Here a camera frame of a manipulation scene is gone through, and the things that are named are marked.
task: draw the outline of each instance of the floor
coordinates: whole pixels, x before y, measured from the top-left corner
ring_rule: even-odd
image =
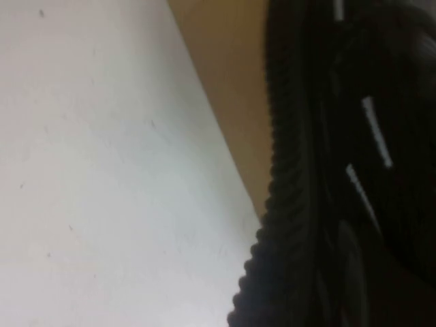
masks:
[[[0,2],[0,325],[225,326],[258,220],[160,0]]]

